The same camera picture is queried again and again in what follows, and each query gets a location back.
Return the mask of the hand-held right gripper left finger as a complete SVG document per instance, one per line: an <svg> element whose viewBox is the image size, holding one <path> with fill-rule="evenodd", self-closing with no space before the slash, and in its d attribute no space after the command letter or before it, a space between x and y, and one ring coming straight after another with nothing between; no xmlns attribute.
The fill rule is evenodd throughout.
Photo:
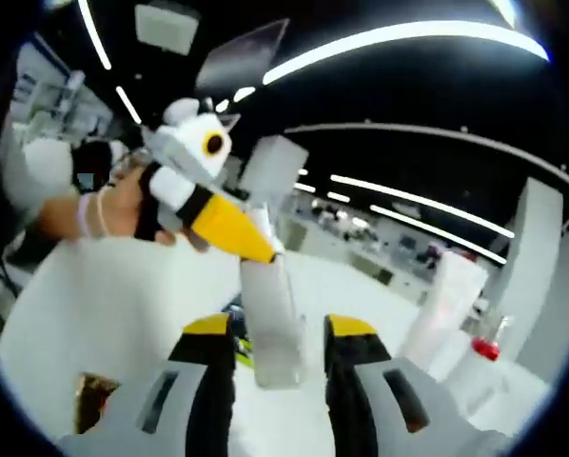
<svg viewBox="0 0 569 457"><path fill-rule="evenodd" d="M116 388L98 422L58 447L66 456L226 456L235 364L229 314L197 319L164 362Z"/></svg>

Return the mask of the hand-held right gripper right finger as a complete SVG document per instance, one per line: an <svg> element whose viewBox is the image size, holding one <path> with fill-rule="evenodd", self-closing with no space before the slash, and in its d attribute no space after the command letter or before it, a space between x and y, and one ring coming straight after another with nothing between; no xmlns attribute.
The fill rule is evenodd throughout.
<svg viewBox="0 0 569 457"><path fill-rule="evenodd" d="M365 321L324 318L325 402L338 456L504 456L509 439L480 430L449 391L394 358Z"/></svg>

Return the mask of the person's left hand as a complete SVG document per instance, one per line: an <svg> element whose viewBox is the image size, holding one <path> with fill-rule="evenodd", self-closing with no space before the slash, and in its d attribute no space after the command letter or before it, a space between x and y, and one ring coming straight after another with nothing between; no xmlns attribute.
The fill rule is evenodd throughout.
<svg viewBox="0 0 569 457"><path fill-rule="evenodd" d="M116 174L114 187L108 187L101 197L104 228L107 236L133 237L140 219L143 193L139 182L145 167L135 165ZM179 234L199 252L209 249L208 243L198 237L195 232L182 228ZM153 241L164 245L174 246L177 236L174 232L160 228L154 235Z"/></svg>

